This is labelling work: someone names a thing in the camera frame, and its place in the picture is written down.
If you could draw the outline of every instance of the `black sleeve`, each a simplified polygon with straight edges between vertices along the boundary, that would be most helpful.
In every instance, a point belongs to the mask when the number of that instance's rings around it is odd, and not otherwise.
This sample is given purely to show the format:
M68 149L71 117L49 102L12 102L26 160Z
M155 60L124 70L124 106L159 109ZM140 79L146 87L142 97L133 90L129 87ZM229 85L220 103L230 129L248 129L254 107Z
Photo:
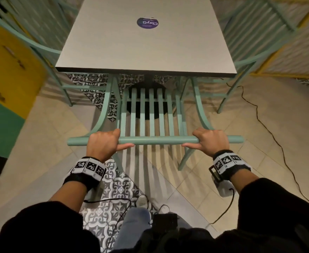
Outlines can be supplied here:
M43 202L20 211L0 232L0 250L100 252L99 240L83 230L83 217L60 202Z
M242 189L239 197L238 229L294 238L297 224L309 228L309 203L305 200L265 178Z

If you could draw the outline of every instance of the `hand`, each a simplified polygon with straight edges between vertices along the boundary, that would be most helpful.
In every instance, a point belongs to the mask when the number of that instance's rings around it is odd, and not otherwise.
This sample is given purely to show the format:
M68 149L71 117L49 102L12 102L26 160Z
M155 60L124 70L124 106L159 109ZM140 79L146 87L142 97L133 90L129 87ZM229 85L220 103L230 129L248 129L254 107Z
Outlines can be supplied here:
M135 146L134 144L118 144L120 129L108 132L96 132L90 135L87 145L87 156L106 162L119 151Z
M229 150L228 138L223 131L198 128L192 134L199 139L199 143L185 143L182 146L200 150L210 157L213 157L220 150Z

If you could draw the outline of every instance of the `white table top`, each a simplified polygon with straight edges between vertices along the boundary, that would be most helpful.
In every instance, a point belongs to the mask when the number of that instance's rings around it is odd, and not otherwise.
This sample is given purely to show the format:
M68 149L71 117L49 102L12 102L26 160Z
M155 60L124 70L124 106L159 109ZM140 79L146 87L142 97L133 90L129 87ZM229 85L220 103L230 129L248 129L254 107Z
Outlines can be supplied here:
M154 18L142 28L139 18ZM60 72L234 77L210 0L84 0Z

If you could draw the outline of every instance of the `mint green chair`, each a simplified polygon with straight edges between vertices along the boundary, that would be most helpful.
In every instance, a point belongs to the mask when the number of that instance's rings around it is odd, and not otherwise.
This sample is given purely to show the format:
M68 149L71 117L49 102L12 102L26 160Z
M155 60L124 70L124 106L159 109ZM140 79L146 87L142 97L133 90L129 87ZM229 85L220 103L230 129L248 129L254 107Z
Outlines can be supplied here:
M214 129L206 118L206 115L201 104L201 97L198 87L198 81L196 77L188 77L183 86L183 90L177 90L175 92L165 91L165 95L162 89L158 89L157 96L153 89L149 89L149 97L145 98L145 89L140 90L140 98L137 98L137 90L132 89L131 98L129 97L129 91L126 90L123 96L120 96L118 90L119 76L109 75L106 92L104 96L104 102L102 107L101 115L97 121L95 127L86 135L82 137L69 138L69 146L86 146L89 140L89 136L92 133L100 131L103 126L103 122L106 119L108 107L110 103L111 93L113 92L118 101L117 108L117 120L116 127L120 128L120 139L119 143L133 143L136 145L178 145L183 143L198 143L198 139L195 136L188 136L186 129L186 120L184 113L184 98L187 94L189 85L192 85L193 95L196 102L196 108L198 116L202 126L206 129ZM131 113L130 119L127 119L127 102L131 102ZM136 102L140 102L140 119L139 119L139 136L136 136ZM145 102L149 102L149 130L150 135L145 135ZM155 109L154 103L158 102L159 107L159 135L155 134ZM167 103L167 117L168 123L165 123L164 119L164 103ZM178 120L178 132L179 136L174 134L174 119L173 119L173 108L176 108L176 116ZM243 143L244 139L241 136L228 136L230 143ZM185 166L186 161L193 153L193 149L185 148L185 155L179 164L178 170L182 170ZM122 163L117 155L113 156L119 172L123 171Z
M223 35L237 69L237 76L234 79L199 78L200 82L206 83L228 83L235 80L227 93L203 95L223 98L218 114L242 79L286 44L297 31L271 0L247 0L219 22L226 23Z
M55 80L66 103L72 106L67 89L104 90L105 87L64 84L56 75L54 65L71 29L65 11L77 13L76 8L62 0L0 0L0 26L31 48Z

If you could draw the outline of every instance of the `purple sticker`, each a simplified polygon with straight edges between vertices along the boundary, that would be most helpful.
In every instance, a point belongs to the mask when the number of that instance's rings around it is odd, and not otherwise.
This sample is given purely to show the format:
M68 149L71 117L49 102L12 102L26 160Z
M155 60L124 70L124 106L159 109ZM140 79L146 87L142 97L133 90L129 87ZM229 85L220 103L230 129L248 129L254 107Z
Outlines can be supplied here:
M158 26L158 20L155 20L154 18L139 18L137 20L137 25L141 28L152 29Z

